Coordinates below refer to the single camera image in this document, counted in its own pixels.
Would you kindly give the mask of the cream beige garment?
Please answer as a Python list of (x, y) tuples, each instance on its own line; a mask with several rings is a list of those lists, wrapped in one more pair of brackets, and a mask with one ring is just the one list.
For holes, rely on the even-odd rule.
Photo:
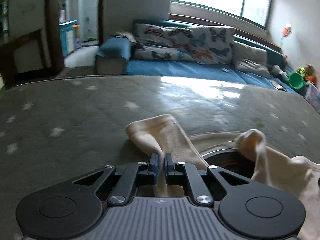
[[(170, 153), (173, 161), (192, 163), (201, 170), (206, 169), (208, 163), (193, 142), (217, 141), (226, 135), (225, 132), (207, 133), (189, 138), (170, 114), (134, 121), (125, 131), (143, 153), (158, 154), (161, 164), (165, 154)], [(243, 157), (255, 163), (253, 180), (294, 194), (303, 203), (306, 219), (298, 238), (319, 239), (319, 164), (304, 156), (289, 158), (271, 148), (264, 133), (257, 129), (235, 136), (227, 145), (234, 146)]]

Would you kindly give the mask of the round black induction cooktop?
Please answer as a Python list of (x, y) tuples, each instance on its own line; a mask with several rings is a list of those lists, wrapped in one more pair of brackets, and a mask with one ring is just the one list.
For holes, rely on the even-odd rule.
[(214, 150), (202, 155), (209, 165), (216, 165), (247, 178), (254, 173), (255, 162), (244, 157), (235, 148)]

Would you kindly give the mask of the blue sofa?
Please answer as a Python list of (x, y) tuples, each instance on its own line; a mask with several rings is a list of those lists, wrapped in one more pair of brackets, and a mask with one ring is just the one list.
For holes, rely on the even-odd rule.
[(132, 25), (131, 32), (116, 33), (103, 43), (95, 56), (95, 70), (98, 74), (111, 75), (145, 75), (145, 76), (179, 76), (206, 80), (219, 80), (236, 82), (246, 85), (284, 90), (293, 94), (305, 95), (306, 87), (294, 90), (290, 87), (288, 78), (282, 79), (271, 74), (273, 65), (278, 65), (284, 72), (292, 73), (292, 69), (285, 63), (285, 57), (274, 49), (268, 48), (258, 42), (235, 35), (234, 41), (249, 46), (261, 48), (267, 51), (267, 67), (271, 74), (270, 78), (245, 73), (231, 64), (199, 64), (193, 61), (161, 61), (161, 60), (139, 60), (135, 58), (135, 46), (137, 44), (134, 36), (135, 24), (151, 24), (160, 27), (188, 28), (204, 25), (192, 25), (175, 21), (155, 21), (136, 19)]

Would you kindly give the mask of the beige plain cushion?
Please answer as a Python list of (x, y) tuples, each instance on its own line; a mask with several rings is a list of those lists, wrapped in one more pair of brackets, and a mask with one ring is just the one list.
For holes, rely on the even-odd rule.
[(271, 77), (267, 67), (267, 51), (264, 49), (234, 41), (233, 64), (241, 72)]

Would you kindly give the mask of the grey metal thermos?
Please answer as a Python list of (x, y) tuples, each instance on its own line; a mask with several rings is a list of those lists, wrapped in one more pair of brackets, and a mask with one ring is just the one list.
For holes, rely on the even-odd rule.
[(288, 74), (284, 72), (278, 65), (273, 65), (271, 68), (271, 74), (275, 77), (287, 79)]

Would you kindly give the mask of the green plastic bucket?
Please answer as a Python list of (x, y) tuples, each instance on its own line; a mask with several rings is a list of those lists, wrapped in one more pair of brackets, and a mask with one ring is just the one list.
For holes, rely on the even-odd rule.
[(303, 77), (297, 72), (292, 72), (289, 74), (288, 82), (290, 87), (294, 90), (300, 90), (305, 87)]

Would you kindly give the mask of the right butterfly print cushion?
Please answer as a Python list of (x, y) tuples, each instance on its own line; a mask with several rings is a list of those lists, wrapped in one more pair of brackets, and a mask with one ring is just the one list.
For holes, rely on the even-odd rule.
[(221, 26), (189, 27), (193, 37), (188, 49), (199, 64), (231, 64), (234, 55), (234, 28)]

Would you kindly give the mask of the butterfly print cushion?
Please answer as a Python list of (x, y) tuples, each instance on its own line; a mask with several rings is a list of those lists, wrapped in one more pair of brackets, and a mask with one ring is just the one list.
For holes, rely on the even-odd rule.
[(189, 27), (193, 37), (188, 49), (199, 64), (231, 64), (234, 55), (234, 28), (221, 26)]
[(139, 60), (193, 61), (188, 45), (193, 38), (188, 28), (135, 24), (135, 58)]

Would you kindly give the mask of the left butterfly print cushion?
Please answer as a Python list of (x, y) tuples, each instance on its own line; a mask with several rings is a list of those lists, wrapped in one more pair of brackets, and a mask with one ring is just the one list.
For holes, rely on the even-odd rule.
[(193, 61), (188, 45), (193, 38), (188, 28), (135, 24), (135, 58), (139, 60)]

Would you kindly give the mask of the stuffed toy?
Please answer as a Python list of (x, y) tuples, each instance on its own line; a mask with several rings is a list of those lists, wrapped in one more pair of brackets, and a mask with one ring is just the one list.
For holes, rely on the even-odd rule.
[(313, 85), (317, 85), (316, 71), (311, 64), (304, 64), (299, 67), (296, 72), (300, 74), (305, 82), (309, 82)]

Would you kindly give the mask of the dark wooden cabinet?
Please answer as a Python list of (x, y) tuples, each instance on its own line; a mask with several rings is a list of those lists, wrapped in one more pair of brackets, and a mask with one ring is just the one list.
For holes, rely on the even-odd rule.
[(35, 30), (1, 45), (1, 77), (5, 88), (44, 79), (48, 67), (41, 30)]

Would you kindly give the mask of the blue white small cabinet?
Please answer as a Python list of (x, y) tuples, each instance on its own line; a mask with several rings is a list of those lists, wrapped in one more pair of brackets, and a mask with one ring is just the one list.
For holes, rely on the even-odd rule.
[(76, 35), (74, 29), (77, 25), (77, 20), (67, 21), (59, 24), (63, 57), (75, 51)]

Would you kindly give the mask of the colourful wall decoration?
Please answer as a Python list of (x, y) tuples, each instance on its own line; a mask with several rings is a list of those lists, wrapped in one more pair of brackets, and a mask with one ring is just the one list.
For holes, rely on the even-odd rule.
[(282, 36), (283, 38), (289, 37), (292, 33), (292, 25), (291, 24), (287, 24), (282, 31)]

